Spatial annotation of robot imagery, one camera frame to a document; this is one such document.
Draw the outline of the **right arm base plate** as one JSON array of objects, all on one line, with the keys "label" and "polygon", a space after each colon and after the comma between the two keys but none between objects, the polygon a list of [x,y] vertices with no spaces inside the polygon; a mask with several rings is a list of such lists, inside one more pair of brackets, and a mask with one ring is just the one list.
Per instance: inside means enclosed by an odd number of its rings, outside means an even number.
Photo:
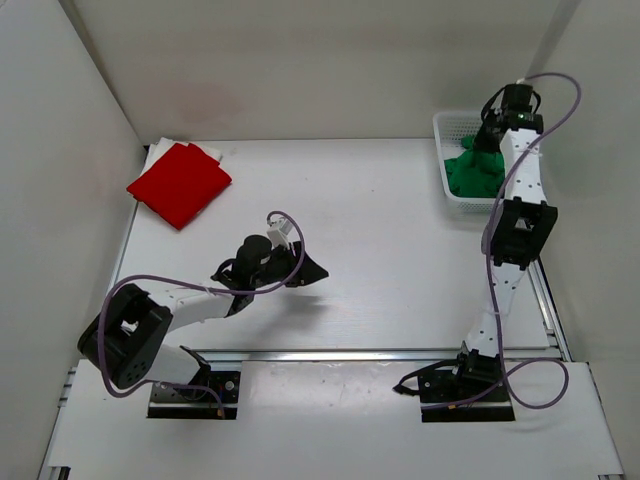
[{"label": "right arm base plate", "polygon": [[419,399],[423,423],[515,420],[497,357],[459,354],[403,376],[393,391]]}]

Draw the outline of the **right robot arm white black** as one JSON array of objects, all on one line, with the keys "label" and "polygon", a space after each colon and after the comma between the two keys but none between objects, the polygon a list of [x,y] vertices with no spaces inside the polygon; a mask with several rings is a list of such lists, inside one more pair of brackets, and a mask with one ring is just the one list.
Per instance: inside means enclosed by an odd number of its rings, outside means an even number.
[{"label": "right robot arm white black", "polygon": [[539,257],[558,218],[541,185],[540,102],[532,86],[506,85],[483,107],[473,140],[474,163],[485,167],[489,160],[502,159],[504,180],[481,243],[489,262],[487,306],[449,375],[450,390],[460,399],[470,400],[502,379],[502,328],[525,270]]}]

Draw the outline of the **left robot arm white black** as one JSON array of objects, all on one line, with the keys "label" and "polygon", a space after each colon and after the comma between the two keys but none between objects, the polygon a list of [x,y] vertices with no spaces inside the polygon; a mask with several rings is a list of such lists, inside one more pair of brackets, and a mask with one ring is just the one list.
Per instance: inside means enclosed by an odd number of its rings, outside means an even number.
[{"label": "left robot arm white black", "polygon": [[123,279],[80,335],[77,349],[100,370],[116,397],[145,383],[166,385],[188,400],[213,396],[204,358],[188,347],[167,345],[167,334],[234,316],[258,294],[309,286],[328,276],[303,241],[274,243],[251,235],[234,257],[219,265],[210,286],[170,280],[169,289],[150,293],[138,284],[142,275]]}]

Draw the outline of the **red t shirt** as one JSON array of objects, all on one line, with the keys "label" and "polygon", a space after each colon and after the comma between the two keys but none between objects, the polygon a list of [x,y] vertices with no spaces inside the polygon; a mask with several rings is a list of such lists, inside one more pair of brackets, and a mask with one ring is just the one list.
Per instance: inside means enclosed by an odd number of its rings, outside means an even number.
[{"label": "red t shirt", "polygon": [[127,192],[181,231],[231,183],[220,162],[200,147],[174,144]]}]

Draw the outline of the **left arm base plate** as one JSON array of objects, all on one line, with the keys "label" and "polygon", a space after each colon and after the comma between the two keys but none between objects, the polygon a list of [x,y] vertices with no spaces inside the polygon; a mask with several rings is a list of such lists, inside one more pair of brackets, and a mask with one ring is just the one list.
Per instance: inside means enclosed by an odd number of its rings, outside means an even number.
[{"label": "left arm base plate", "polygon": [[170,420],[235,420],[238,414],[241,364],[212,363],[207,380],[208,391],[176,390],[153,386],[147,417]]}]

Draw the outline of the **green t shirt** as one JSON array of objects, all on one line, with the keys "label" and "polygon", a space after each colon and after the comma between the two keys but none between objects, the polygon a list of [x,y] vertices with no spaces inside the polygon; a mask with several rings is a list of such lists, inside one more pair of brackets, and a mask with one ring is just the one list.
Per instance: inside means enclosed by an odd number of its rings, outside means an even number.
[{"label": "green t shirt", "polygon": [[476,150],[472,135],[461,139],[464,151],[444,161],[451,193],[460,198],[495,198],[505,178],[501,153]]}]

